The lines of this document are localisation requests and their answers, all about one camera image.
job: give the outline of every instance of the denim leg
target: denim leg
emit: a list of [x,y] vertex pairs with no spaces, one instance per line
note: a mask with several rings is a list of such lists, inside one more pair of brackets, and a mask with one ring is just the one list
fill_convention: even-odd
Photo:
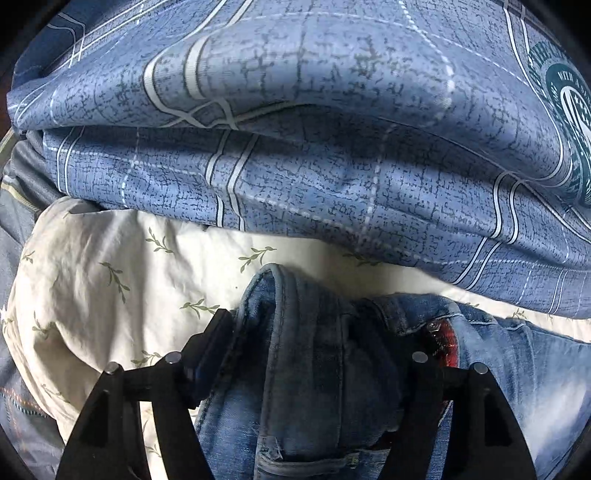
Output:
[[[197,431],[216,478],[372,480],[408,395],[407,364],[427,323],[451,326],[457,362],[487,364],[540,479],[563,465],[590,411],[591,345],[433,295],[349,302],[266,265],[236,316],[236,346]],[[428,480],[439,480],[451,410]]]

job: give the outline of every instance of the black mount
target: black mount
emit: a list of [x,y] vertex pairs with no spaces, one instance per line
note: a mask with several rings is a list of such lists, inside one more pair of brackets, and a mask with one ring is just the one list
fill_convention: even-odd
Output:
[[[218,310],[182,352],[153,367],[124,371],[111,363],[90,394],[66,445],[56,480],[150,480],[139,417],[152,402],[168,478],[214,480],[187,409],[207,398],[233,334],[233,318]],[[521,429],[486,365],[440,367],[414,352],[414,392],[379,480],[424,480],[442,414],[453,401],[442,480],[535,480]]]

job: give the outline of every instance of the metal screw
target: metal screw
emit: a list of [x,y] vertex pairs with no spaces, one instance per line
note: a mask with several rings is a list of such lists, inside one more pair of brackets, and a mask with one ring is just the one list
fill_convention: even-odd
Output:
[[164,360],[166,361],[166,363],[172,365],[179,363],[182,357],[183,356],[181,355],[181,352],[170,352],[166,354]]
[[472,364],[472,368],[477,374],[484,375],[488,372],[488,367],[481,362],[476,362],[475,364]]
[[113,375],[118,369],[121,368],[117,362],[109,362],[105,367],[105,373],[108,375]]
[[418,364],[424,364],[429,360],[429,357],[425,352],[414,352],[413,353],[413,362]]
[[439,330],[439,324],[437,322],[429,322],[427,324],[427,330],[429,332],[437,332]]

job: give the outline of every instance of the blue denim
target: blue denim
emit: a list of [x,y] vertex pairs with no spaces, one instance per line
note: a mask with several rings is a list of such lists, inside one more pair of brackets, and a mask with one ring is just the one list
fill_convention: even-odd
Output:
[[[377,478],[388,451],[374,446],[404,414],[413,333],[442,320],[461,368],[490,367],[538,477],[552,478],[589,418],[591,345],[434,295],[351,302],[274,264],[244,294],[232,353],[196,422],[215,477]],[[451,415],[428,479],[441,477]]]

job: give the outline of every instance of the blue comforter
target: blue comforter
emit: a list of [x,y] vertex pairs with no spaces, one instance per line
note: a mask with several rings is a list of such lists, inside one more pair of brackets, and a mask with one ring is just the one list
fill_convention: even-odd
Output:
[[8,101],[65,194],[591,317],[591,98],[513,0],[73,0]]

